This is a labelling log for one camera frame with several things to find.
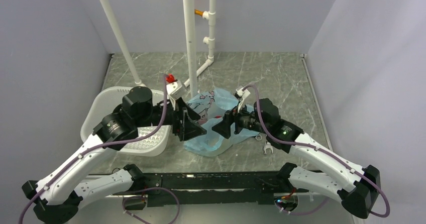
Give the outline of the light blue printed plastic bag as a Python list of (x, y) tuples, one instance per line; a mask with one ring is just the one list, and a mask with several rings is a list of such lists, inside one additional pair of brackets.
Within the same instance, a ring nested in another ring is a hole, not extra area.
[(184, 142), (184, 148), (206, 157), (214, 157), (222, 154), (232, 145), (238, 144), (248, 138), (255, 137), (259, 133), (250, 130), (242, 130), (239, 134), (234, 134), (235, 126), (231, 126), (231, 137), (226, 139), (211, 128), (222, 119), (215, 119), (216, 116), (224, 116), (225, 112), (238, 105), (238, 100), (231, 92), (215, 88), (212, 91), (202, 92), (191, 98), (187, 104), (200, 115), (198, 123), (207, 130), (207, 134), (198, 136)]

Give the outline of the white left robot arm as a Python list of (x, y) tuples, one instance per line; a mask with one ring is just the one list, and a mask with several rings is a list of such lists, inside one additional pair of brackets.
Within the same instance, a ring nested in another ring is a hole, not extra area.
[(44, 223), (65, 223), (81, 208), (105, 196), (142, 192), (146, 177), (134, 164), (94, 181), (85, 181), (85, 178), (126, 144), (141, 141), (139, 128), (153, 127), (157, 132), (162, 126), (172, 126), (173, 133), (181, 141), (187, 141), (206, 134), (198, 123), (199, 118), (181, 98), (165, 95), (160, 103), (153, 104), (151, 89), (132, 88), (60, 167), (41, 180), (23, 184), (29, 206)]

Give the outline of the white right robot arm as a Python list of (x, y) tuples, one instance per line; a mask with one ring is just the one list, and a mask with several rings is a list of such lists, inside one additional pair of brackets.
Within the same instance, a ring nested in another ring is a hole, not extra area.
[(264, 133), (276, 149), (305, 158), (321, 173), (314, 173), (286, 163), (277, 174), (277, 186), (282, 191), (292, 188), (310, 190), (339, 201), (350, 214), (366, 219), (379, 196), (380, 171), (373, 165), (363, 167), (348, 161), (316, 142), (309, 134), (279, 115), (278, 108), (268, 98), (254, 104), (254, 110), (225, 112), (212, 130), (228, 139), (242, 130)]

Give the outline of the silver combination wrench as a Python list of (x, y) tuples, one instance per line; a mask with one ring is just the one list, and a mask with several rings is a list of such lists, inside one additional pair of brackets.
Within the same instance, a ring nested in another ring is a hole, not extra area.
[(265, 142), (262, 150), (263, 150), (263, 154), (265, 154), (265, 155), (273, 154), (273, 152), (274, 152), (272, 145), (268, 141)]

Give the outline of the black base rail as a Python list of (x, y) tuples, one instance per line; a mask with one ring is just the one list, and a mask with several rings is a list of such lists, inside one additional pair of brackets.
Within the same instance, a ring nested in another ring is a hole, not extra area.
[(142, 182), (123, 195), (147, 198), (149, 207), (175, 204), (273, 204), (294, 188), (276, 171), (146, 173)]

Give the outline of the white PVC pipe frame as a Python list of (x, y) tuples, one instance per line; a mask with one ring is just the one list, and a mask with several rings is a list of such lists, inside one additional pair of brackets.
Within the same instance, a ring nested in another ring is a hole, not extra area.
[[(117, 43), (123, 53), (126, 63), (131, 71), (136, 86), (144, 86), (142, 83), (136, 67), (133, 63), (133, 59), (130, 56), (130, 52), (125, 43), (124, 37), (121, 33), (119, 24), (117, 22), (114, 11), (110, 5), (109, 0), (99, 0), (102, 9), (106, 15), (108, 23), (113, 31), (113, 34), (117, 40)], [(215, 44), (216, 44), (216, 4), (217, 0), (209, 0), (208, 11), (199, 11), (195, 9), (194, 0), (183, 0), (183, 14), (184, 14), (184, 25), (185, 25), (185, 43), (187, 49), (187, 64), (189, 79), (184, 83), (186, 87), (190, 87), (191, 97), (195, 97), (198, 94), (197, 77), (203, 73), (210, 65), (215, 61)], [(196, 69), (197, 64), (195, 61), (196, 57), (196, 37), (195, 37), (195, 16), (201, 16), (203, 19), (208, 21), (208, 36), (204, 37), (203, 42), (208, 47), (208, 55), (206, 61)]]

